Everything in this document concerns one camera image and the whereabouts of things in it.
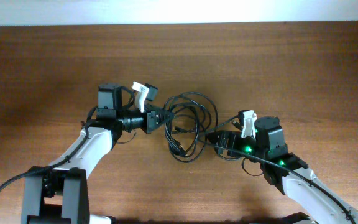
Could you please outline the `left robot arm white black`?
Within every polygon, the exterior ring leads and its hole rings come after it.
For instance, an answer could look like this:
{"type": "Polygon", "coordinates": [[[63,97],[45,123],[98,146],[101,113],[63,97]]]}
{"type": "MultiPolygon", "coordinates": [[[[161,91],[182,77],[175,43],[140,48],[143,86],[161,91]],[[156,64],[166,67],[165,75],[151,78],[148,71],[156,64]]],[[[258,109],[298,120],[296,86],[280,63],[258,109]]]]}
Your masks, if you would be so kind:
{"type": "Polygon", "coordinates": [[[148,103],[156,93],[154,86],[137,82],[130,90],[101,84],[98,105],[89,112],[77,140],[48,167],[29,170],[21,223],[115,223],[112,216],[90,213],[87,180],[124,131],[149,134],[174,118],[172,112],[148,103]]]}

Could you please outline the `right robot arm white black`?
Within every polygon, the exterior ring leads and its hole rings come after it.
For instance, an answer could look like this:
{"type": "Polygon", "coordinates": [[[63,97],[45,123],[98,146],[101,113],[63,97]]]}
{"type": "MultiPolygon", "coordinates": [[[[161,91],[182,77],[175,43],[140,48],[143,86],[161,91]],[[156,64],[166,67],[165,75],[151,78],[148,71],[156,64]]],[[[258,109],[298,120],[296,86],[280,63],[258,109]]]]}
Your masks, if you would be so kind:
{"type": "Polygon", "coordinates": [[[266,181],[301,205],[310,223],[358,223],[358,209],[324,185],[304,160],[288,152],[278,117],[258,118],[251,128],[255,133],[250,136],[214,128],[206,137],[219,151],[259,163],[266,181]]]}

